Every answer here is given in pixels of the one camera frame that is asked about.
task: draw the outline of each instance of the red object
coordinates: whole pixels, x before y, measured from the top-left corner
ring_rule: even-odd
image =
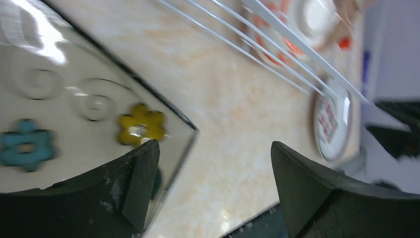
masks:
[[[346,37],[338,42],[338,46],[342,49],[350,49],[350,47],[352,46],[352,40],[350,39],[350,37]]]

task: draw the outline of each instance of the blue flower decoration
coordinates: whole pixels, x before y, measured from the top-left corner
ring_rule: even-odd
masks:
[[[0,162],[6,166],[22,166],[28,172],[35,171],[42,161],[54,158],[52,139],[52,133],[38,129],[34,120],[21,120],[17,131],[1,135]]]

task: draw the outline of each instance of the white rod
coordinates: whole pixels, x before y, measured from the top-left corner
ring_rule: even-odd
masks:
[[[264,47],[260,46],[257,42],[255,42],[254,40],[252,40],[249,36],[245,35],[242,31],[238,30],[237,28],[235,28],[231,24],[227,23],[225,20],[221,19],[220,17],[214,15],[212,12],[210,12],[207,9],[205,9],[204,7],[200,6],[198,3],[194,2],[193,0],[185,0],[185,1],[187,1],[188,3],[190,3],[191,5],[193,5],[194,7],[198,8],[199,10],[207,13],[208,15],[210,15],[213,18],[215,18],[216,20],[220,21],[223,25],[227,26],[229,29],[231,29],[232,31],[234,31],[236,34],[238,34],[242,38],[246,39],[248,42],[250,42],[251,44],[253,44],[258,49],[262,50],[264,53],[266,53],[271,58],[275,59],[276,62],[278,62],[279,64],[281,64],[283,67],[285,67],[287,69],[287,71],[289,71],[292,75],[296,76],[298,79],[300,79],[301,81],[303,81],[306,85],[308,85],[309,87],[312,87],[313,89],[315,89],[315,91],[317,91],[318,93],[322,94],[321,91],[317,87],[315,87],[313,84],[309,83],[298,72],[294,71],[290,66],[288,66],[287,64],[285,64],[284,62],[282,62],[279,58],[277,58],[275,55],[273,55],[267,49],[265,49]]]
[[[296,47],[301,49],[308,57],[315,60],[322,68],[325,69],[333,78],[335,78],[341,85],[353,95],[359,98],[363,103],[368,103],[368,100],[359,92],[349,81],[347,81],[336,69],[334,69],[326,60],[324,60],[315,50],[308,46],[305,42],[299,39],[287,26],[278,20],[278,18],[259,0],[242,0],[253,12],[264,19],[271,25],[278,33],[286,37]]]
[[[158,2],[162,3],[163,5],[165,5],[166,7],[168,7],[169,9],[181,14],[182,16],[184,16],[185,18],[187,18],[188,20],[196,23],[197,25],[199,25],[200,27],[204,28],[205,30],[209,31],[210,33],[212,33],[213,35],[217,36],[219,39],[221,39],[223,42],[227,43],[228,45],[232,46],[233,48],[239,50],[240,52],[242,52],[243,54],[245,54],[246,56],[248,56],[249,58],[253,59],[255,62],[259,63],[260,65],[262,65],[263,67],[265,67],[266,69],[268,69],[269,71],[273,72],[274,74],[276,74],[277,76],[279,76],[280,78],[282,78],[283,80],[285,80],[286,82],[292,84],[293,86],[297,87],[299,90],[301,90],[302,92],[308,94],[309,92],[307,90],[305,90],[304,88],[302,88],[301,86],[297,85],[296,83],[294,83],[293,81],[291,81],[290,79],[286,78],[285,76],[281,75],[279,72],[275,71],[274,69],[270,68],[269,66],[267,66],[265,63],[259,61],[257,58],[255,58],[254,56],[252,56],[250,53],[246,52],[245,50],[243,50],[242,48],[240,48],[239,46],[237,46],[236,44],[232,43],[231,41],[227,40],[226,38],[222,37],[221,35],[217,34],[216,32],[212,31],[211,29],[209,29],[208,27],[202,25],[201,23],[197,22],[195,19],[193,19],[192,17],[188,16],[187,14],[183,13],[182,11],[180,11],[179,9],[177,9],[176,7],[174,7],[173,5],[169,4],[168,2],[166,2],[165,0],[157,0]]]
[[[272,43],[282,53],[284,53],[287,57],[289,57],[294,63],[296,63],[301,68],[303,68],[310,76],[312,76],[314,79],[316,79],[322,86],[324,86],[325,88],[327,88],[330,93],[332,93],[334,96],[337,96],[337,94],[334,91],[332,91],[332,89],[329,88],[318,76],[316,76],[314,74],[314,72],[310,68],[308,68],[305,64],[303,64],[299,60],[297,60],[295,57],[293,57],[287,50],[285,50],[281,46],[279,46],[273,39],[271,39],[266,34],[264,34],[264,32],[262,32],[260,29],[258,29],[258,27],[256,27],[254,24],[252,24],[246,18],[244,18],[243,16],[239,15],[238,13],[236,13],[235,11],[233,11],[232,9],[230,9],[229,7],[227,7],[226,5],[220,3],[217,0],[210,0],[210,1],[214,2],[216,5],[220,6],[222,9],[224,9],[225,11],[229,12],[230,14],[232,14],[236,19],[240,20],[242,23],[244,23],[245,25],[247,25],[248,27],[250,27],[251,29],[253,29],[255,32],[257,32],[264,39],[266,39],[267,41],[269,41],[270,43]]]

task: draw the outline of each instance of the white wall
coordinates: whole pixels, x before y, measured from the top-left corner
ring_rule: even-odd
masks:
[[[379,11],[366,15],[365,46],[372,49]],[[376,83],[376,99],[420,100],[420,0],[391,0],[384,32],[383,52]],[[404,125],[374,105],[365,105],[362,123]],[[403,191],[420,194],[420,158],[397,162],[362,128],[361,144],[367,150],[367,181],[386,179]]]

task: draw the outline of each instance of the white plate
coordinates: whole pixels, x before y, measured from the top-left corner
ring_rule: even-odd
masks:
[[[314,133],[321,155],[328,161],[335,161],[341,158],[346,148],[352,123],[353,105],[350,93],[336,80],[329,80],[327,85],[338,97],[323,89],[325,97],[316,98]]]
[[[310,39],[328,34],[339,21],[333,0],[304,0],[299,15],[300,30]]]
[[[129,125],[141,118],[136,125],[158,137],[164,131],[161,188],[147,225],[196,128],[92,39],[48,19],[36,0],[0,1],[0,23],[0,192],[43,189],[126,154],[138,145],[135,134],[146,133]],[[149,112],[139,113],[142,104]],[[28,151],[22,156],[18,149]]]
[[[308,8],[308,5],[311,5],[310,2],[306,2],[307,0],[266,0],[262,1],[265,6],[270,9],[283,23],[285,23],[297,36],[299,36],[304,42],[306,42],[309,46],[313,47],[315,50],[319,50],[319,47],[323,44],[326,34],[329,32],[330,29],[320,29],[318,27],[317,34],[309,35],[305,33],[302,28],[303,25],[307,26],[308,24],[305,23],[305,19],[307,21],[313,22],[312,17],[314,16],[313,10]],[[326,4],[324,13],[327,18],[335,11],[335,8],[331,7],[330,4]],[[292,56],[299,59],[300,61],[308,61],[309,58],[306,54],[304,54],[299,48],[297,48],[292,42],[287,40],[283,37],[280,33],[276,30],[271,28],[261,17],[256,14],[249,14],[248,20],[252,22],[255,26],[257,26],[264,34],[268,37],[273,39],[280,47],[287,50]],[[260,36],[255,31],[250,30],[251,38],[256,41],[259,45],[264,47],[273,55],[277,56],[282,62],[287,64],[288,66],[294,66],[295,64],[293,61],[287,57],[283,52],[281,52],[275,45],[268,42],[262,36]],[[262,52],[261,50],[257,49],[257,54],[269,65],[274,67],[282,67],[281,64],[276,62],[272,57],[267,55],[266,53]]]

